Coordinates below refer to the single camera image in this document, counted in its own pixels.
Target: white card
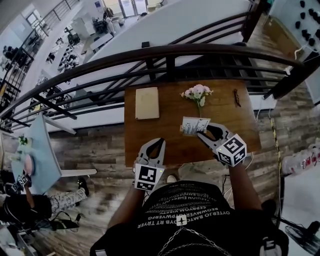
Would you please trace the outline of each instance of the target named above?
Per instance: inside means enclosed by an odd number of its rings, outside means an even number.
[[[135,164],[134,169],[134,187],[136,189],[148,191],[154,190],[165,171],[164,168],[157,168],[139,163]]]
[[[210,123],[210,118],[183,117],[181,130],[185,135],[197,135],[204,132]]]

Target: person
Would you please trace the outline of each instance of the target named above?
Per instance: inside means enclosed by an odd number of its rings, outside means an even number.
[[[85,179],[78,179],[78,190],[52,195],[32,195],[30,184],[24,185],[25,194],[7,196],[0,207],[0,220],[23,229],[34,227],[35,223],[49,219],[52,215],[73,207],[89,195]]]
[[[201,171],[157,188],[144,205],[145,191],[132,186],[90,255],[288,255],[288,237],[262,210],[242,163],[229,175],[234,209]]]

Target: wooden floor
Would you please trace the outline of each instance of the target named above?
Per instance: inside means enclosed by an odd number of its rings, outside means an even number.
[[[276,45],[262,34],[261,27],[262,21],[254,31],[249,46],[280,54]],[[275,67],[269,62],[263,65]],[[320,137],[320,113],[314,108],[305,85],[300,85],[279,100],[270,115],[276,127],[282,156],[305,149],[315,142],[316,137]],[[254,153],[254,160],[247,169],[248,174],[262,201],[277,200],[278,162],[268,113],[260,113],[258,129],[262,149]],[[98,173],[86,178],[90,190],[89,198],[81,202],[80,207],[68,211],[73,219],[77,213],[83,214],[78,231],[41,231],[36,233],[36,239],[57,255],[89,255],[90,247],[106,231],[111,216],[134,178],[132,170],[125,167],[124,126],[81,129],[76,135],[57,132],[52,133],[50,138],[61,168],[96,168]],[[176,172],[179,167],[170,166],[166,172]],[[189,163],[183,168],[203,170],[215,179],[220,187],[223,175],[228,173],[227,169],[215,160]],[[76,178],[61,178],[50,192],[76,188]],[[227,180],[225,191],[229,188],[230,183]],[[233,205],[232,195],[229,202]]]

